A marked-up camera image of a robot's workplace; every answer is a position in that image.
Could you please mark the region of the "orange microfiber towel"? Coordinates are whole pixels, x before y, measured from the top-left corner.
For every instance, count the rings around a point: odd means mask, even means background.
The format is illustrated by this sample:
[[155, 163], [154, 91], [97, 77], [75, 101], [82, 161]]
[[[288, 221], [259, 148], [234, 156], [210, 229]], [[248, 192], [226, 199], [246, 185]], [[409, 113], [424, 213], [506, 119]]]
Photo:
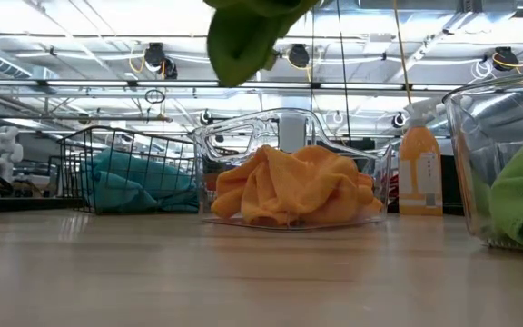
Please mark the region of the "orange microfiber towel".
[[300, 220], [297, 196], [308, 165], [292, 154], [269, 145], [216, 181], [212, 212], [228, 220], [239, 213], [248, 224], [286, 226]]
[[372, 177], [353, 160], [318, 145], [292, 155], [303, 164], [301, 184], [293, 190], [289, 213], [304, 223], [350, 223], [376, 215], [382, 202], [373, 191]]

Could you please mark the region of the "white cylinder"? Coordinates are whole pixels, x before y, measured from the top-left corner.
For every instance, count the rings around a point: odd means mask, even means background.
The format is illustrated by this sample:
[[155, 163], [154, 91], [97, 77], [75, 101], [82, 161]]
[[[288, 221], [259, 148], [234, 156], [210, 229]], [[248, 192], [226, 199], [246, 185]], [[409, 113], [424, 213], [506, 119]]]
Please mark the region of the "white cylinder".
[[287, 113], [279, 118], [279, 148], [286, 153], [295, 153], [306, 144], [306, 117]]

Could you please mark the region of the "clear plastic bin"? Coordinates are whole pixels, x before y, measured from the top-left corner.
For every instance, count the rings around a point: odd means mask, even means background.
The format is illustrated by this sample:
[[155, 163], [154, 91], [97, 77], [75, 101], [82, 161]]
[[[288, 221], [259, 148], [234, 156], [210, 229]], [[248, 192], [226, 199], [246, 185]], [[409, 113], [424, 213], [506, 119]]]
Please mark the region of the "clear plastic bin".
[[495, 229], [490, 191], [523, 146], [523, 73], [461, 87], [443, 103], [469, 233], [492, 247], [523, 250]]
[[[297, 223], [286, 226], [273, 226], [248, 224], [239, 213], [228, 220], [223, 220], [212, 212], [212, 203], [217, 195], [216, 181], [221, 173], [244, 164], [264, 145], [269, 145], [283, 152], [279, 148], [279, 118], [282, 114], [287, 113], [300, 114], [306, 117], [306, 144], [302, 148], [318, 145], [336, 154], [346, 156], [354, 161], [360, 172], [372, 177], [374, 195], [382, 202], [382, 209], [378, 214], [350, 223], [315, 224], [304, 223], [299, 220]], [[318, 117], [308, 110], [280, 108], [255, 114], [246, 114], [199, 127], [194, 131], [193, 135], [200, 211], [208, 214], [212, 223], [268, 230], [302, 231], [377, 222], [383, 220], [386, 215], [386, 204], [389, 197], [391, 149], [371, 153], [351, 148], [340, 141], [331, 141], [325, 134]]]

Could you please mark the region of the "orange spray bottle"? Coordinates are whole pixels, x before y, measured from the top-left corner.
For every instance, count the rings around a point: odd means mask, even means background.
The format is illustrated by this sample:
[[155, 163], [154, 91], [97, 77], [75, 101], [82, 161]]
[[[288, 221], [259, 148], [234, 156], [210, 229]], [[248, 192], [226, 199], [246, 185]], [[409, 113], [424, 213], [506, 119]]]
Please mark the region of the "orange spray bottle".
[[437, 115], [441, 100], [430, 98], [409, 104], [407, 130], [399, 147], [399, 212], [401, 215], [441, 216], [441, 154], [435, 135], [427, 127]]

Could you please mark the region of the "long ceiling light strip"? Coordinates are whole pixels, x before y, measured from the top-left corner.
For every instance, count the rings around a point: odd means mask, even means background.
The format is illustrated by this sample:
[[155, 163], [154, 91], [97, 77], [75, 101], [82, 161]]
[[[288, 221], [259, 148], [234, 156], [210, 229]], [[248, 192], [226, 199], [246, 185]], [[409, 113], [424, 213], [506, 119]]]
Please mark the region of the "long ceiling light strip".
[[[223, 88], [218, 81], [125, 81], [125, 80], [20, 80], [0, 79], [0, 86], [56, 86], [56, 87], [149, 87], [149, 88]], [[457, 84], [375, 84], [375, 83], [319, 83], [319, 82], [245, 82], [238, 88], [248, 89], [332, 89], [376, 91], [439, 91], [459, 88]]]

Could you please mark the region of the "white robot figure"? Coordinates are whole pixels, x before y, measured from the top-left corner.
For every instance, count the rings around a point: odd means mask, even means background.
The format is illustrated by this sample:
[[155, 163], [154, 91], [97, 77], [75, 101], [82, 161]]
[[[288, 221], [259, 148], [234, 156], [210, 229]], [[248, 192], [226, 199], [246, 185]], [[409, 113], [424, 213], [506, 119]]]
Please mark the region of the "white robot figure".
[[24, 148], [16, 141], [19, 129], [14, 126], [0, 127], [0, 177], [11, 183], [14, 165], [24, 158]]

